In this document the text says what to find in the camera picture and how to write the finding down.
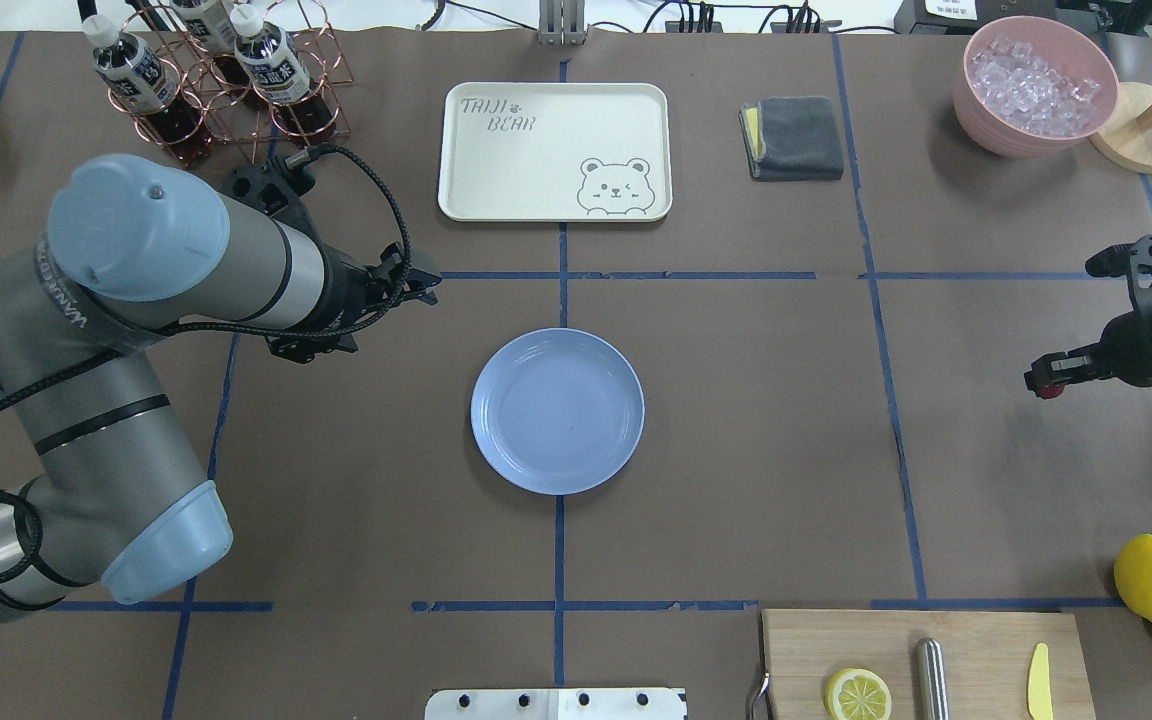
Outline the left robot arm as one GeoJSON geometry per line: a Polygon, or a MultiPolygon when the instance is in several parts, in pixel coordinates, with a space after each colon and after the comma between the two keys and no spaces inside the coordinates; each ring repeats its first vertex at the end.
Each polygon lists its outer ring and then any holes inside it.
{"type": "Polygon", "coordinates": [[[410,242],[374,264],[326,245],[301,197],[317,150],[223,187],[138,156],[73,172],[33,247],[0,259],[0,411],[40,475],[0,488],[0,624],[99,584],[151,600],[227,555],[233,533],[147,347],[194,332],[265,338],[308,363],[353,353],[393,306],[434,304],[442,275],[410,242]]]}

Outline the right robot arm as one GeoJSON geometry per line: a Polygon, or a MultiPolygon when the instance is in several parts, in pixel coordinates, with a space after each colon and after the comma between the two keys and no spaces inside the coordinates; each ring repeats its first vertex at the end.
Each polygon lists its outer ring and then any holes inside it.
{"type": "Polygon", "coordinates": [[[1139,301],[1116,316],[1096,343],[1038,357],[1023,378],[1036,397],[1058,397],[1064,387],[1102,379],[1152,387],[1152,302],[1139,301]]]}

